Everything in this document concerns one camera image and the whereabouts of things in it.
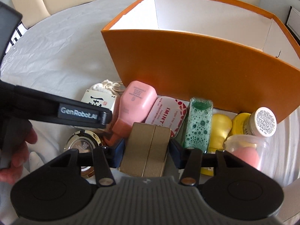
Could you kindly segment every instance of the white jar lid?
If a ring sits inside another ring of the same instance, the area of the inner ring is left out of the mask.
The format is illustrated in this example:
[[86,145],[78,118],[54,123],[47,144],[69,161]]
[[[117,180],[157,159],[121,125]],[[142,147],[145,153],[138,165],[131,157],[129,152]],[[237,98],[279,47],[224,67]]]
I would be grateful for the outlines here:
[[269,108],[260,107],[251,114],[250,127],[253,134],[257,137],[271,137],[277,127],[276,117]]

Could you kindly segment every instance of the yellow bottle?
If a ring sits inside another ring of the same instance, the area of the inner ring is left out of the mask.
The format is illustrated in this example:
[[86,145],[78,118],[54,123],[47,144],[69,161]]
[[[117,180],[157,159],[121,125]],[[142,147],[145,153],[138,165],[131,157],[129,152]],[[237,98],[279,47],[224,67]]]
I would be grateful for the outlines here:
[[[216,150],[223,149],[223,143],[232,128],[231,119],[223,114],[213,114],[211,120],[211,135],[207,153],[214,154]],[[201,173],[209,176],[214,175],[214,168],[203,167]]]
[[237,114],[234,119],[232,119],[232,129],[229,132],[229,136],[235,135],[235,134],[244,134],[243,131],[243,125],[244,122],[250,117],[250,113],[240,113]]

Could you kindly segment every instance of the white and red mint container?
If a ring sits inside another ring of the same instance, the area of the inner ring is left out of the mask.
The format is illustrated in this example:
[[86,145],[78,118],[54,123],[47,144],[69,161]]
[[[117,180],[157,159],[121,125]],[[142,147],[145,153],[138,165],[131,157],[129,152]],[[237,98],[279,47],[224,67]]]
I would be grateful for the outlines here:
[[187,114],[189,101],[167,96],[159,97],[154,103],[145,123],[171,129],[171,137],[176,136]]

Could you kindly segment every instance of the transparent plastic cup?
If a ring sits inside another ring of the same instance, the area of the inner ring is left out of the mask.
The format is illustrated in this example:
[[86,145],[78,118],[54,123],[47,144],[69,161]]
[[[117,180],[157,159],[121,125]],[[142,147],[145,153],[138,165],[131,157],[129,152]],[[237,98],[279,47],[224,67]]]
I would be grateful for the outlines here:
[[264,138],[253,135],[232,135],[224,145],[226,151],[259,171],[269,150],[269,143]]

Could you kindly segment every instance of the open box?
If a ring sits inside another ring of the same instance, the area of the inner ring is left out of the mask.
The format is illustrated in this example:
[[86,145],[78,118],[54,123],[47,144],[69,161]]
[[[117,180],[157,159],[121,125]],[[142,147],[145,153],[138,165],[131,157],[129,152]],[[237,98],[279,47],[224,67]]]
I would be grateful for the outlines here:
[[281,122],[300,105],[300,47],[272,13],[237,0],[137,0],[102,30],[124,83]]

